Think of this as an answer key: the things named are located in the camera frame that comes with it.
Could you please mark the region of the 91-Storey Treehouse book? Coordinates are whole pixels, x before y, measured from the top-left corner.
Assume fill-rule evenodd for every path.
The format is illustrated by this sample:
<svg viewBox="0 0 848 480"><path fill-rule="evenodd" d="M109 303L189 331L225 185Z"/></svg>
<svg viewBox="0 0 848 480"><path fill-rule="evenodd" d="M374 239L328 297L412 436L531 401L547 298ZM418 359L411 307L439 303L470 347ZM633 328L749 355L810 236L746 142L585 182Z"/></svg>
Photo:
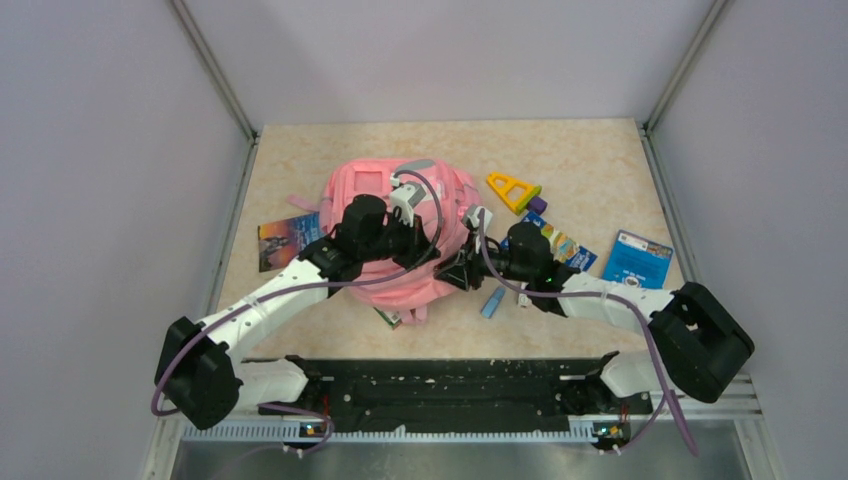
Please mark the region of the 91-Storey Treehouse book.
<svg viewBox="0 0 848 480"><path fill-rule="evenodd" d="M526 213L521 218L520 223L532 224L539 229L542 236L547 239L554 259L564 263L568 267L588 272L597 260L597 255L594 252L584 247L537 213Z"/></svg>

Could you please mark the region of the pink student backpack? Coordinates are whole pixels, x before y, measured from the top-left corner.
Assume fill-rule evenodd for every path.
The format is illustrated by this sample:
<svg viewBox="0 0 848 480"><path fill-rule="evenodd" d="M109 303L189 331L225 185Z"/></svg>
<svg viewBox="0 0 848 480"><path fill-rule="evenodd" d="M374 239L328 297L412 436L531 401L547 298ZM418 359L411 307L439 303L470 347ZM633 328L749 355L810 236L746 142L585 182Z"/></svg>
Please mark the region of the pink student backpack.
<svg viewBox="0 0 848 480"><path fill-rule="evenodd" d="M431 259L405 270L391 260L368 262L360 271L330 272L317 258L318 241L342 220L345 207L361 194L383 199L390 207L390 177L415 181L425 187L426 197L415 207L426 236L431 240ZM471 175L438 159L360 158L338 167L324 188L318 205L324 235L307 245L288 268L298 279L329 296L345 289L358 301L404 319L422 321L428 305L455 292L455 287L434 279L437 265L455 255L468 231L461 220L466 209L481 203Z"/></svg>

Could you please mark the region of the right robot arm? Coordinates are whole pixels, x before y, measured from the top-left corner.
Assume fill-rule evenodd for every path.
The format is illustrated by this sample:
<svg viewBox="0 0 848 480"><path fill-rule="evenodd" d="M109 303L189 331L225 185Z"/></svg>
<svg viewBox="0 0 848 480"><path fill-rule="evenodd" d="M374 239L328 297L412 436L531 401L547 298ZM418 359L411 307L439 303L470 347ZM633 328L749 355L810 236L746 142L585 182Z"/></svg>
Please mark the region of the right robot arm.
<svg viewBox="0 0 848 480"><path fill-rule="evenodd" d="M646 336L648 362L661 367L666 386L703 403L714 403L755 351L743 327L704 285L687 282L673 290L603 280L558 261L533 224L508 232L507 247L489 246L478 229L459 251L435 269L437 280L462 290L486 277L527 286L543 312L604 321Z"/></svg>

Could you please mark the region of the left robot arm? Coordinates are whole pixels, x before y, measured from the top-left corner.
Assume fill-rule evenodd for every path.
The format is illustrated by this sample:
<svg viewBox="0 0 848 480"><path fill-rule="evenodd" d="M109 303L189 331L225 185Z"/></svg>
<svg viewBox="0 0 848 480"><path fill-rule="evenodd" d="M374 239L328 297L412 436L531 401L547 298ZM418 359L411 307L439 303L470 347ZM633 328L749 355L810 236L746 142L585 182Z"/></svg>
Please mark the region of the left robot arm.
<svg viewBox="0 0 848 480"><path fill-rule="evenodd" d="M306 246L279 274L235 304L198 322L168 329L155 376L151 411L167 415L170 401L196 428L209 429L234 410L286 403L297 413L319 404L320 386L289 360L246 363L247 354L301 311L339 290L363 286L363 266L391 259L408 273L437 257L443 211L427 236L421 209L407 200L385 204L359 195L330 233Z"/></svg>

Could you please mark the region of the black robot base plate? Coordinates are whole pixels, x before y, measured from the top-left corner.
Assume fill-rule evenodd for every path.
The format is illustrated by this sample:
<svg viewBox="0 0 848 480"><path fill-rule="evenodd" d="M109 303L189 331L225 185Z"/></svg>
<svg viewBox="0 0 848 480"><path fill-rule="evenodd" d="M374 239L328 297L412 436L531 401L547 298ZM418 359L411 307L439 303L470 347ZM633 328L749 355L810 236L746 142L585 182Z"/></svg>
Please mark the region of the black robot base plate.
<svg viewBox="0 0 848 480"><path fill-rule="evenodd" d="M609 356L588 359L304 359L292 405L339 418L377 407L526 407L538 416L649 414L647 392L616 397L601 381Z"/></svg>

